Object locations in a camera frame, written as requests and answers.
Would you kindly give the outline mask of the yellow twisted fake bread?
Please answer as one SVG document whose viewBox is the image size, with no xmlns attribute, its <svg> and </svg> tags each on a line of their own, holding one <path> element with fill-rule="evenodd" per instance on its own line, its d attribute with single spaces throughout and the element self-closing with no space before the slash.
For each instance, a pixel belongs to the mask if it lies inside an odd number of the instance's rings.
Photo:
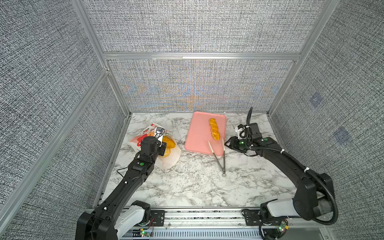
<svg viewBox="0 0 384 240">
<path fill-rule="evenodd" d="M 210 127 L 211 127 L 211 133 L 212 133 L 212 137 L 215 141 L 219 141 L 221 139 L 220 137 L 220 133 L 219 133 L 219 127 L 217 125 L 217 122 L 214 118 L 211 118 L 209 120 L 209 124 L 210 124 Z"/>
</svg>

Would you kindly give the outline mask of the white floral paper bag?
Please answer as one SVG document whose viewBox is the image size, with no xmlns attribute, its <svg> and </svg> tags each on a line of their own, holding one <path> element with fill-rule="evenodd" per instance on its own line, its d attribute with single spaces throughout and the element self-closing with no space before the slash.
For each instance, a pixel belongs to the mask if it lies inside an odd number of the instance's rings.
<svg viewBox="0 0 384 240">
<path fill-rule="evenodd" d="M 151 124 L 134 136 L 129 144 L 139 152 L 140 159 L 149 161 L 163 171 L 171 170 L 178 175 L 187 172 L 186 165 L 180 161 L 182 151 L 176 140 L 160 125 Z"/>
</svg>

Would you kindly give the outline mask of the long orange fake bread loaf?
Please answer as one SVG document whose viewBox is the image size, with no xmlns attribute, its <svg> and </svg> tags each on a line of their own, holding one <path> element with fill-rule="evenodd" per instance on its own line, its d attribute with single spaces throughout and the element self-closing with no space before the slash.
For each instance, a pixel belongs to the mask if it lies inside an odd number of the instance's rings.
<svg viewBox="0 0 384 240">
<path fill-rule="evenodd" d="M 166 150 L 163 155 L 163 157 L 166 158 L 171 154 L 171 150 L 175 148 L 176 143 L 168 136 L 164 136 L 162 142 L 166 144 Z"/>
</svg>

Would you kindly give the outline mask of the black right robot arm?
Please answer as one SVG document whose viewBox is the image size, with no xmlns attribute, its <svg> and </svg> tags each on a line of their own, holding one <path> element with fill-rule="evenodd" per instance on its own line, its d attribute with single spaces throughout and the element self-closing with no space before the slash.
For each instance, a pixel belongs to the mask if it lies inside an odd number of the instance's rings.
<svg viewBox="0 0 384 240">
<path fill-rule="evenodd" d="M 274 139 L 263 137 L 256 123 L 239 125 L 237 136 L 224 142 L 225 147 L 236 152 L 263 157 L 276 166 L 295 185 L 293 198 L 272 200 L 261 204 L 260 220 L 266 223 L 277 218 L 296 217 L 333 225 L 339 218 L 332 178 L 304 166 L 287 153 Z"/>
</svg>

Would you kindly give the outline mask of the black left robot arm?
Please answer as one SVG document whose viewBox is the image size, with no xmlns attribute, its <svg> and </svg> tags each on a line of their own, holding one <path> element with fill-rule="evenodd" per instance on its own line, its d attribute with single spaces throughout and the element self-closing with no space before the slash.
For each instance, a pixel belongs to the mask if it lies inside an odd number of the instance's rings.
<svg viewBox="0 0 384 240">
<path fill-rule="evenodd" d="M 134 192 L 147 180 L 158 156 L 163 156 L 167 144 L 162 137 L 145 137 L 121 182 L 91 213 L 84 212 L 77 221 L 76 240 L 118 240 L 137 224 L 147 223 L 151 206 L 136 201 L 122 212 Z"/>
</svg>

